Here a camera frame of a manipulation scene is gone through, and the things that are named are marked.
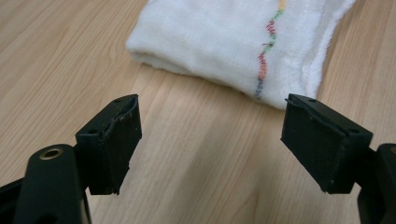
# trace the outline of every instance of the embroidered stripe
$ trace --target embroidered stripe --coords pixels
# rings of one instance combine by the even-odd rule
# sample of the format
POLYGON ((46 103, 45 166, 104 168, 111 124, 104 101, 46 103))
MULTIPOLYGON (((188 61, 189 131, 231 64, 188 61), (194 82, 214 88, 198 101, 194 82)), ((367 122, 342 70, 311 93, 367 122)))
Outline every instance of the embroidered stripe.
POLYGON ((265 60, 265 54, 274 46, 276 43, 276 28, 275 28, 275 21, 283 14, 283 11, 285 10, 285 5, 286 5, 286 0, 279 0, 278 6, 277 6, 277 12, 275 16, 268 22, 267 26, 265 27, 268 33, 270 34, 270 41, 266 44, 263 45, 262 52, 259 55, 259 61, 260 61, 260 70, 259 74, 257 75, 257 79, 259 83, 257 84, 256 91, 254 93, 254 96, 256 99, 261 99, 261 94, 262 94, 262 84, 263 80, 267 76, 267 61, 265 60))

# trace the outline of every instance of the black plastic part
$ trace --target black plastic part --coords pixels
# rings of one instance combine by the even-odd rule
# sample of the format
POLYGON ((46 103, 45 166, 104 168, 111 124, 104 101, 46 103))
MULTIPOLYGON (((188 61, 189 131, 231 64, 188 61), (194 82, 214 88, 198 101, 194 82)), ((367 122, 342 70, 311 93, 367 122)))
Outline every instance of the black plastic part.
POLYGON ((378 148, 376 176, 385 204, 381 223, 396 223, 396 145, 384 144, 378 148))
POLYGON ((74 149, 45 147, 29 160, 14 223, 90 223, 74 149))
POLYGON ((19 179, 0 188, 1 223, 8 224, 13 222, 21 186, 22 179, 19 179))
POLYGON ((373 134, 321 102, 290 94, 281 140, 328 193, 349 193, 373 134))
POLYGON ((141 137, 136 94, 114 100, 77 132, 78 160, 92 195, 119 194, 141 137))
POLYGON ((358 197, 361 224, 378 224, 385 214, 384 200, 381 194, 373 194, 364 189, 358 197))

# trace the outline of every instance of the wood grain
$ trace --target wood grain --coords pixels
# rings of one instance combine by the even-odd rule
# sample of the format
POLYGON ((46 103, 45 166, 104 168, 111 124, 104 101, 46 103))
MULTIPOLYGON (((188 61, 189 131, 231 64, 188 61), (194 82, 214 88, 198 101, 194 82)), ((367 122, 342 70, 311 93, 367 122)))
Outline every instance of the wood grain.
MULTIPOLYGON (((124 43, 146 4, 0 0, 0 185, 114 98, 140 95, 143 139, 120 196, 94 223, 359 223, 279 141, 284 112, 226 87, 136 63, 124 43)), ((396 142, 396 4, 357 0, 340 21, 318 98, 396 142)))

